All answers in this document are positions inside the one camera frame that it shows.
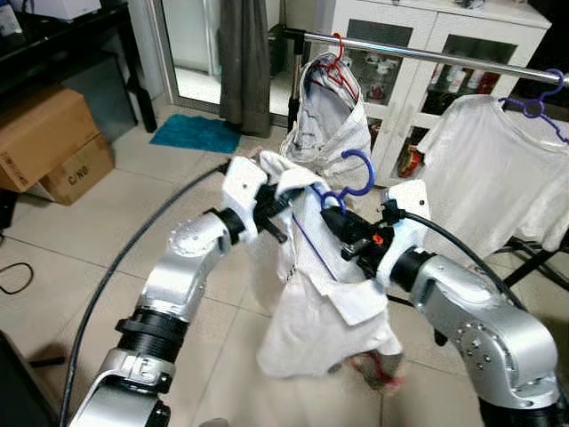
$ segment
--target blue bath mat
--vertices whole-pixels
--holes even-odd
[[[239,144],[240,136],[226,127],[221,120],[175,114],[158,129],[150,143],[180,149],[233,153]]]

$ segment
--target gray curtain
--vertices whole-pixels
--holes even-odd
[[[220,116],[241,133],[268,136],[270,63],[265,0],[222,0]]]

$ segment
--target robotic arm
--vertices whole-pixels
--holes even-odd
[[[71,427],[168,425],[170,409],[159,395],[170,389],[208,273],[232,245],[254,238],[259,230],[279,242],[286,239],[270,218],[301,190],[275,199],[276,186],[267,180],[254,162],[236,157],[223,184],[226,208],[182,222],[171,232],[134,313],[118,322],[122,337],[103,361]],[[385,274],[388,262],[390,280],[410,291],[417,310],[457,347],[486,426],[562,425],[555,408],[557,350],[537,319],[505,302],[473,272],[405,246],[397,238],[405,237],[401,227],[394,231],[390,225],[370,224],[351,212],[342,215],[338,208],[324,210],[323,217],[343,242],[346,259],[357,257],[369,277]]]

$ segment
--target white cabinet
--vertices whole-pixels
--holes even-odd
[[[520,67],[527,65],[549,27],[531,6],[511,0],[486,0],[483,11],[463,9],[453,0],[402,0],[400,5],[338,0],[328,7],[333,7],[330,32],[349,38]],[[376,183],[385,186],[408,177],[411,168],[404,165],[416,160],[413,147],[456,98],[508,96],[517,82],[480,70],[363,51],[348,49],[344,55],[362,86],[369,121],[379,128],[372,158]]]

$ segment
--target white shirt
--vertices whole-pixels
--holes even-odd
[[[569,228],[569,144],[553,129],[547,137],[522,131],[492,96],[459,98],[418,146],[432,220],[481,257],[514,235],[558,249]],[[432,231],[425,248],[470,263]]]

